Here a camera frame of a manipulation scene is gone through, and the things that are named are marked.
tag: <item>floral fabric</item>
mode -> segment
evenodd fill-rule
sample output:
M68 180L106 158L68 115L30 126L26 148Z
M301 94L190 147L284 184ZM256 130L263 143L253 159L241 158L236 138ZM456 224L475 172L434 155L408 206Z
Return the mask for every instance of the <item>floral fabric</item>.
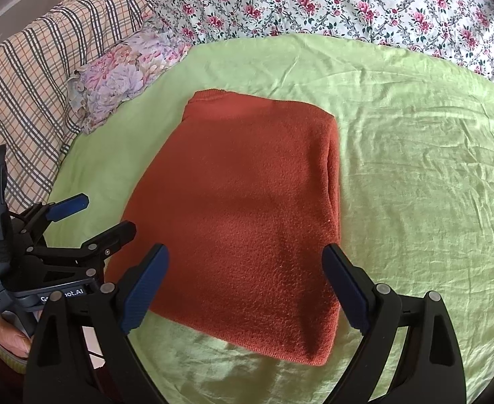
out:
M178 63L190 46L169 38L152 26L115 45L70 80L70 103L83 108L82 130L90 133L102 125L121 102L144 91L163 72Z
M492 0L155 0L157 28L189 44L319 33L405 47L494 82Z

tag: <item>blue gripper pad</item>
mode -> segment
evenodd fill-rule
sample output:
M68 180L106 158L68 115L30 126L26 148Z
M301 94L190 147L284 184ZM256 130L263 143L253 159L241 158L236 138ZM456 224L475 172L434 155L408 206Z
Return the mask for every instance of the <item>blue gripper pad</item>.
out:
M69 217L88 207L88 196L86 194L78 194L72 198L62 200L55 203L47 211L46 218L51 222L58 222L63 218Z
M365 335L370 328L369 308L361 289L331 245L323 248L322 269L353 328Z
M167 273L168 249L162 244L155 245L139 266L144 266L145 264L146 268L143 269L139 279L125 297L124 313L120 321L120 328L125 334L134 328L138 328L142 323L155 297L155 293Z

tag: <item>plaid blanket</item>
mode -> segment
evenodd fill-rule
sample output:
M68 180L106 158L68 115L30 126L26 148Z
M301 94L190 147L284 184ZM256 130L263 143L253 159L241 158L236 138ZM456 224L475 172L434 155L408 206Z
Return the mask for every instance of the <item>plaid blanket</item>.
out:
M12 210L47 199L81 130L67 80L153 11L153 0L65 0L0 44L0 144L7 146Z

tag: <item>finger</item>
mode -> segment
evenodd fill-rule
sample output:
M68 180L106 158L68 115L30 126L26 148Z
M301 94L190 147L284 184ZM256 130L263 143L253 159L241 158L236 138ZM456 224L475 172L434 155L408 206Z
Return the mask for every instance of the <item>finger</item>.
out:
M28 357L31 342L25 334L0 316L0 345L14 356Z

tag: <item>silver rivet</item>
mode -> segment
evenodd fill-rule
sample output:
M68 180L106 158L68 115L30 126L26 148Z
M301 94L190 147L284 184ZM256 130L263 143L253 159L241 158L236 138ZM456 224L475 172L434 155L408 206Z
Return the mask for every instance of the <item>silver rivet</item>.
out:
M391 287L389 287L387 284L378 284L376 286L376 290L378 291L378 293L381 293L383 295L388 295L389 293L391 293Z
M428 297L432 299L434 302L441 301L442 296L437 291L429 291Z
M59 301L60 298L62 297L62 292L61 291L53 291L50 295L49 295L49 299L53 302L56 302L56 301Z
M102 284L100 287L101 293L112 293L116 286L112 282L106 282Z

